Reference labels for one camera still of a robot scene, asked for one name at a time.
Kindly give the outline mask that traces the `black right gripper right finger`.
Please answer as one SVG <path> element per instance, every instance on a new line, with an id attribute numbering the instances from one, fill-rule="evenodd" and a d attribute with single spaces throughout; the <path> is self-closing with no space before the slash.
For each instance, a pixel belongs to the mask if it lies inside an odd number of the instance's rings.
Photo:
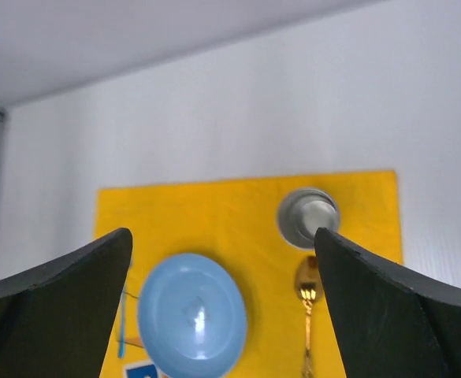
<path id="1" fill-rule="evenodd" d="M 461 377 L 461 288 L 326 228 L 314 248 L 349 377 Z"/>

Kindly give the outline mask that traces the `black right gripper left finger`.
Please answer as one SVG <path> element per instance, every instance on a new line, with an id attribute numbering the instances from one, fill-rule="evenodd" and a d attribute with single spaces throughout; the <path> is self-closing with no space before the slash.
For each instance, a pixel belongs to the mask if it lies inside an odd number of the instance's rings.
<path id="1" fill-rule="evenodd" d="M 132 256 L 119 228 L 0 280 L 0 377 L 97 377 Z"/>

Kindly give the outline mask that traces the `gold spoon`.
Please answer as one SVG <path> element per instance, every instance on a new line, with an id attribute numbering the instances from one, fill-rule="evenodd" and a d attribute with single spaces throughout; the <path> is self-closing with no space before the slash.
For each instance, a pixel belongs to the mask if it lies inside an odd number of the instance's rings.
<path id="1" fill-rule="evenodd" d="M 314 377 L 314 363 L 311 353 L 311 322 L 314 304 L 323 296 L 322 280 L 318 268 L 318 259 L 315 255 L 304 258 L 297 270 L 294 279 L 294 288 L 297 298 L 302 302 L 305 312 L 305 348 L 301 377 Z"/>

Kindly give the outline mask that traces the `blue plastic plate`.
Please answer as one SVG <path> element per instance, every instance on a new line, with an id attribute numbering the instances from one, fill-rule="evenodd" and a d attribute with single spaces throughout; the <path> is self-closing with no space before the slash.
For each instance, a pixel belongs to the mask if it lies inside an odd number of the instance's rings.
<path id="1" fill-rule="evenodd" d="M 223 377 L 247 341 L 247 309 L 234 279 L 200 254 L 162 260 L 144 281 L 137 327 L 153 363 L 169 377 Z"/>

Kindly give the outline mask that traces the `silver metal cup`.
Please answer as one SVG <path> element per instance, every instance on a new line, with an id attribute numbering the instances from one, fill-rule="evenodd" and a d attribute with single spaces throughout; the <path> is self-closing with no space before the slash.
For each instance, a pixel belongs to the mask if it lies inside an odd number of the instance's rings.
<path id="1" fill-rule="evenodd" d="M 336 201 L 316 187 L 303 187 L 288 193 L 277 209 L 277 227 L 283 239 L 301 250 L 314 249 L 319 228 L 338 232 L 340 210 Z"/>

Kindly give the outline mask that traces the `yellow pikachu place mat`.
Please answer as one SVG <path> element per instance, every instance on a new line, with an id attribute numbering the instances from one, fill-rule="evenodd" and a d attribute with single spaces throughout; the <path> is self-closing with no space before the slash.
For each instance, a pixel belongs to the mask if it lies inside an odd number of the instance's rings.
<path id="1" fill-rule="evenodd" d="M 305 253 L 282 238 L 277 208 L 295 189 L 320 188 L 340 208 L 343 236 L 399 263 L 396 181 L 394 172 L 377 171 L 102 189 L 95 237 L 120 227 L 133 235 L 125 304 L 117 312 L 102 376 L 123 377 L 128 367 L 151 363 L 139 341 L 137 298 L 150 271 L 183 252 L 216 261 L 244 297 L 247 342 L 231 376 L 299 376 L 304 312 L 294 275 Z"/>

